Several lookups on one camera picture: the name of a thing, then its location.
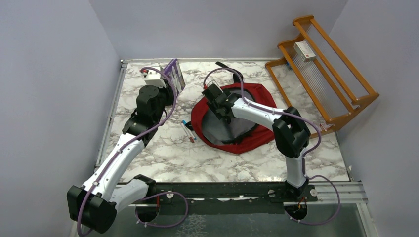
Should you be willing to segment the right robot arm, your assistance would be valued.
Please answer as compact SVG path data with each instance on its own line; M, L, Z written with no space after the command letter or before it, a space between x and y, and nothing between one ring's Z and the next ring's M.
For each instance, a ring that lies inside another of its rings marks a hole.
M286 158L286 197L292 201L303 197L308 185L304 156L309 152L309 121L302 118L294 107L281 110L251 102L245 98L243 91L240 94L231 93L212 84L202 94L209 109L218 119L228 122L232 119L244 119L273 132L276 147Z

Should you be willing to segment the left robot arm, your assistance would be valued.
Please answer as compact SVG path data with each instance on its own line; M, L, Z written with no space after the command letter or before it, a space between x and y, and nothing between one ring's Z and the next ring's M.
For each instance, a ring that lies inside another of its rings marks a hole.
M176 106L177 90L172 80L154 67L144 67L146 79L159 74L162 86L148 84L137 97L137 108L126 122L116 146L102 165L80 187L67 192L70 217L77 223L77 233L84 237L91 231L106 232L119 211L137 200L148 203L155 198L155 189L148 181L134 178L117 188L121 176L151 141L157 129L171 116L165 107Z

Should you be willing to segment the red backpack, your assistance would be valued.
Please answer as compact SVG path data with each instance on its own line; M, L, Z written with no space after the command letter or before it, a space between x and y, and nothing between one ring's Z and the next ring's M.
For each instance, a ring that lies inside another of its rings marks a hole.
M237 71L237 74L244 79L241 72ZM241 94L237 74L233 73L233 84L222 87L225 92ZM244 95L250 101L276 107L272 95L262 84L244 83ZM194 106L191 121L185 125L210 147L237 155L274 140L272 131L254 122L239 118L233 118L230 123L219 120L208 108L206 98Z

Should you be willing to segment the purple cover book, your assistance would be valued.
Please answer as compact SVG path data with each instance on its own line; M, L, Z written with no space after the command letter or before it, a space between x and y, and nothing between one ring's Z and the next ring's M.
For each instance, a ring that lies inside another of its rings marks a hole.
M176 93L179 95L186 84L180 68L178 59L172 59L163 69L163 73L172 80L173 85L176 88Z

